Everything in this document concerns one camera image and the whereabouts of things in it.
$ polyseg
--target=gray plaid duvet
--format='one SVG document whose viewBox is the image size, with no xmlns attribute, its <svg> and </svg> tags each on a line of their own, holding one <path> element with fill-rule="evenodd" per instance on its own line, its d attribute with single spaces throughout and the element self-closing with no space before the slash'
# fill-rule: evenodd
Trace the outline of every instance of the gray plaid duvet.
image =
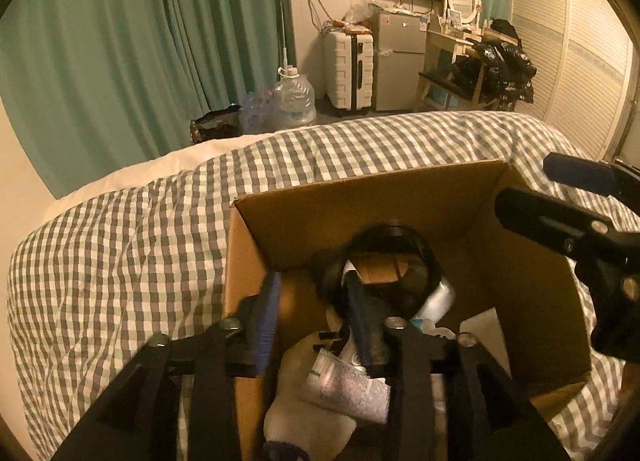
<svg viewBox="0 0 640 461">
<path fill-rule="evenodd" d="M 9 273 L 11 339 L 31 438 L 49 459 L 100 392 L 154 332 L 173 338 L 220 317 L 228 208 L 275 188 L 502 158 L 534 189 L 640 229 L 615 200 L 551 183 L 550 151 L 581 151 L 524 115 L 430 113 L 277 134 L 146 186 L 110 192 L 29 235 Z M 578 285 L 589 331 L 595 317 Z M 575 459 L 606 431 L 623 362 L 593 352 L 591 378 L 550 427 Z M 184 445 L 184 412 L 180 420 Z"/>
</svg>

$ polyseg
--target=cable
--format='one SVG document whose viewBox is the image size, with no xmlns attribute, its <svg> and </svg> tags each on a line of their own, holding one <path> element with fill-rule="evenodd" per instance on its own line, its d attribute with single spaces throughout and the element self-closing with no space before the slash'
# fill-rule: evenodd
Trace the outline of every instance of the cable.
<svg viewBox="0 0 640 461">
<path fill-rule="evenodd" d="M 316 1 L 318 1 L 318 4 L 320 4 L 320 7 L 322 8 L 324 14 L 327 16 L 328 20 L 321 23 L 320 15 L 318 14 L 318 10 L 316 9 L 314 2 L 312 0 L 306 0 L 306 4 L 308 4 L 309 6 L 309 13 L 311 14 L 311 24 L 313 24 L 314 28 L 322 34 L 326 34 L 327 32 L 339 31 L 339 28 L 334 27 L 334 18 L 332 18 L 332 16 L 329 15 L 329 12 L 326 11 L 326 8 L 324 8 L 324 4 L 322 4 L 322 1 Z"/>
</svg>

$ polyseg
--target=white sheet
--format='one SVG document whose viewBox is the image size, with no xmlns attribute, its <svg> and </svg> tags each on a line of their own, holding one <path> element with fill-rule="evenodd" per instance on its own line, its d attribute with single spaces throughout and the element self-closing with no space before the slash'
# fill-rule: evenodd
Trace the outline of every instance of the white sheet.
<svg viewBox="0 0 640 461">
<path fill-rule="evenodd" d="M 233 151 L 234 149 L 242 149 L 258 140 L 268 138 L 271 134 L 272 133 L 246 134 L 238 138 L 211 140 L 186 149 L 180 149 L 180 151 L 170 152 L 166 156 L 156 158 L 144 164 L 121 168 L 101 180 L 85 185 L 75 192 L 68 194 L 68 196 L 54 202 L 45 210 L 42 222 L 46 223 L 55 216 L 62 214 L 65 210 L 104 192 L 143 186 L 158 178 L 165 178 L 166 176 L 176 174 L 181 170 L 193 170 L 199 164 L 211 158 L 225 154 L 225 152 Z"/>
</svg>

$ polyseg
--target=suitcase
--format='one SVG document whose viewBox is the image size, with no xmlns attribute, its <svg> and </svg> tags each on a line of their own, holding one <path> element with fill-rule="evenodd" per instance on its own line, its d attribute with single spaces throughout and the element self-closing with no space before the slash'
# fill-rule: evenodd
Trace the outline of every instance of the suitcase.
<svg viewBox="0 0 640 461">
<path fill-rule="evenodd" d="M 337 109 L 371 107 L 373 36 L 329 32 L 324 39 L 326 93 Z"/>
</svg>

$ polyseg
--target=mini fridge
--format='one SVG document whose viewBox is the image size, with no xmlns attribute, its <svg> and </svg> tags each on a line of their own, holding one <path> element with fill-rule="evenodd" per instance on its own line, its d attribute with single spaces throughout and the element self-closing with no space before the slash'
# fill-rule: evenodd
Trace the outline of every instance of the mini fridge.
<svg viewBox="0 0 640 461">
<path fill-rule="evenodd" d="M 374 17 L 373 106 L 376 111 L 414 108 L 418 73 L 424 65 L 428 21 L 408 14 Z"/>
</svg>

